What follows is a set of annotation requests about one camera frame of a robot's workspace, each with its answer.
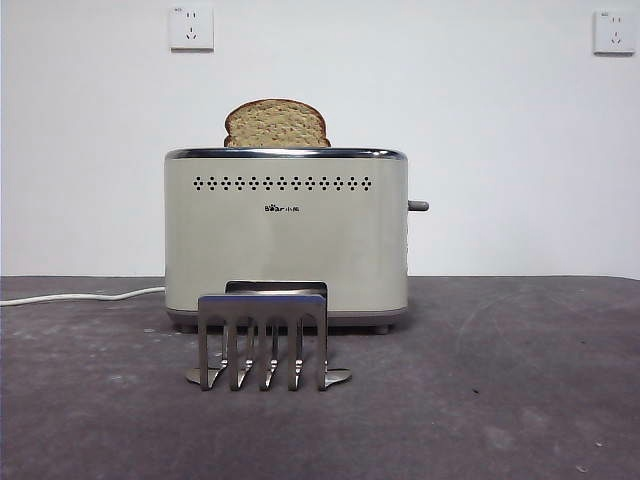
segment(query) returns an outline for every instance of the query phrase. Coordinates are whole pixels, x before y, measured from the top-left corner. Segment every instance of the brand logo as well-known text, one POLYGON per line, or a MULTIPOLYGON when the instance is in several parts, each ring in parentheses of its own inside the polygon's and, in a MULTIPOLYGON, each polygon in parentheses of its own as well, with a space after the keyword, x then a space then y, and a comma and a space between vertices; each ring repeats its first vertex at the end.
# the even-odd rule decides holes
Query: brand logo
POLYGON ((271 204, 271 205, 265 205, 264 206, 264 211, 265 212, 300 212, 301 209, 299 206, 297 205, 289 205, 286 207, 281 207, 279 205, 275 205, 275 204, 271 204))

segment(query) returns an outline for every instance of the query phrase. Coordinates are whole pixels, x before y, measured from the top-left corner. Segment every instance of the power cord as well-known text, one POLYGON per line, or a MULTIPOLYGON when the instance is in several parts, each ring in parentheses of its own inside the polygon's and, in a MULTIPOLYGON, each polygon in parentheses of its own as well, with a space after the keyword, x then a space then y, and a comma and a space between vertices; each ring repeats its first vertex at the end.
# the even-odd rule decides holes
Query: power cord
POLYGON ((62 293, 60 295, 43 295, 41 297, 18 298, 16 300, 0 300, 0 307, 14 307, 17 305, 27 305, 29 303, 54 302, 56 300, 126 300, 127 298, 145 295, 147 293, 164 292, 164 287, 143 288, 133 292, 121 293, 120 295, 98 295, 93 293, 62 293))

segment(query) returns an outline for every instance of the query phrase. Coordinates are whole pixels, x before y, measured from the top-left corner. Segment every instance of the electrical socket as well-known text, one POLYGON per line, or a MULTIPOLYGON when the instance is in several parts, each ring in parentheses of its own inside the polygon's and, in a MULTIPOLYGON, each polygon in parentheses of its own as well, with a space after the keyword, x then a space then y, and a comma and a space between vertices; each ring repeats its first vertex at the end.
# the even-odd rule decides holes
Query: electrical socket
POLYGON ((637 19, 632 12, 595 12, 593 22, 594 53, 635 53, 637 19))
POLYGON ((213 50, 213 7, 197 4, 171 7, 169 47, 172 50, 213 50))

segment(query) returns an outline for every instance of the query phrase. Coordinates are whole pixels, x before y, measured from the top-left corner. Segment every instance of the bread slice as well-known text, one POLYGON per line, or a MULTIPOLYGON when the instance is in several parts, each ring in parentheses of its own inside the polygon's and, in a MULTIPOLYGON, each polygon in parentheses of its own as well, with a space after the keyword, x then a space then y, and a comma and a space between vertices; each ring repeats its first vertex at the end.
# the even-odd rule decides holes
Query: bread slice
POLYGON ((324 118, 294 100, 245 103, 227 116, 225 147, 330 147, 324 118))

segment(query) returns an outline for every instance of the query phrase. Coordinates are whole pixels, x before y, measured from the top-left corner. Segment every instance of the chrome trim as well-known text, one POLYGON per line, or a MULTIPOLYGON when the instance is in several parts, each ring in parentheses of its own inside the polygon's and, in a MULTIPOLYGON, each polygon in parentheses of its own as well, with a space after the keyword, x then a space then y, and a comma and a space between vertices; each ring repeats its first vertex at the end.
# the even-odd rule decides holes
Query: chrome trim
MULTIPOLYGON (((169 315, 170 317, 197 317, 198 316, 198 311, 197 310, 176 310, 175 308, 169 308, 169 307, 165 307, 165 311, 167 312, 167 315, 169 315)), ((396 316, 401 316, 401 315, 406 315, 407 313, 409 313, 409 307, 402 307, 402 308, 396 308, 393 310, 370 310, 370 311, 365 311, 365 310, 329 310, 327 312, 327 315, 329 316, 329 318, 363 318, 363 319, 367 319, 367 318, 384 318, 384 317, 396 317, 396 316)))
POLYGON ((396 150, 377 148, 183 148, 172 150, 165 160, 181 158, 381 158, 407 160, 396 150))

